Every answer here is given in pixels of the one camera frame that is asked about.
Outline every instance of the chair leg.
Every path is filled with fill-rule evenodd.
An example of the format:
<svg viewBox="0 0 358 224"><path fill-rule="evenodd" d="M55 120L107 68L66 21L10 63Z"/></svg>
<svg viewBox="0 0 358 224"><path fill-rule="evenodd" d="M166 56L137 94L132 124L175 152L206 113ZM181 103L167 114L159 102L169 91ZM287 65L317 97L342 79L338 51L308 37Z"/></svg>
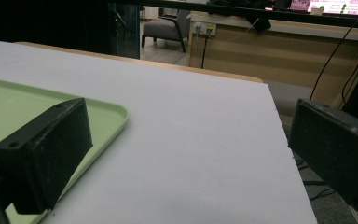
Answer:
<svg viewBox="0 0 358 224"><path fill-rule="evenodd" d="M185 43L183 42L183 39L180 41L182 44L183 53L186 53Z"/></svg>
<svg viewBox="0 0 358 224"><path fill-rule="evenodd" d="M145 38L146 38L146 36L142 35L142 48L144 47L144 44L145 44Z"/></svg>

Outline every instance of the green tray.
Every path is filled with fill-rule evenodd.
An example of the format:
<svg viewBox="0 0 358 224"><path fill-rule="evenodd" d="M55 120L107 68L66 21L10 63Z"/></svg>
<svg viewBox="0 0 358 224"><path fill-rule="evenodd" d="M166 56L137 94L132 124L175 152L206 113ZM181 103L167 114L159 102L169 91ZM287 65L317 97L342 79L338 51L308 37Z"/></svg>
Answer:
<svg viewBox="0 0 358 224"><path fill-rule="evenodd" d="M0 81L0 140L48 108L78 96ZM86 171L106 146L123 129L129 113L121 105L86 99L93 147L72 175L65 193ZM42 215L19 215L13 205L7 209L12 224L37 223Z"/></svg>

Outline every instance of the table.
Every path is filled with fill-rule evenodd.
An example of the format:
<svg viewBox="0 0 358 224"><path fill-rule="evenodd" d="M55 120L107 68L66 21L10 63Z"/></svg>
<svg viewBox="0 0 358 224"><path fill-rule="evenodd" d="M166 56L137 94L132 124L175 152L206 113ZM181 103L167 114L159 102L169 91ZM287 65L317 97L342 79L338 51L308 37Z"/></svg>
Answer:
<svg viewBox="0 0 358 224"><path fill-rule="evenodd" d="M43 223L316 223L266 84L0 42L0 79L126 106Z"/></svg>

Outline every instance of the computer screen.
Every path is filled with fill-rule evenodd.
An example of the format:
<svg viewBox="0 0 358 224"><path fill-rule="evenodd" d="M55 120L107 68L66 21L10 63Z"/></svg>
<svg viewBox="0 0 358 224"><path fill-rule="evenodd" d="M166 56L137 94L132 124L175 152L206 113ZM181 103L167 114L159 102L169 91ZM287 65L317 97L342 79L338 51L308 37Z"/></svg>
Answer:
<svg viewBox="0 0 358 224"><path fill-rule="evenodd" d="M325 14L358 15L358 0L292 0L290 9L308 11L322 8Z"/></svg>

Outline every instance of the chair seat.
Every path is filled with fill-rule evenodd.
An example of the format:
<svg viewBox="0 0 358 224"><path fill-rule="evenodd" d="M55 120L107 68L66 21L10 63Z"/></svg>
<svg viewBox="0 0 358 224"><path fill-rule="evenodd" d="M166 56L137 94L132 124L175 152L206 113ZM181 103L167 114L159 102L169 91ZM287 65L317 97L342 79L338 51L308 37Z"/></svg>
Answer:
<svg viewBox="0 0 358 224"><path fill-rule="evenodd" d="M144 35L163 39L179 39L175 24L166 20L145 23Z"/></svg>

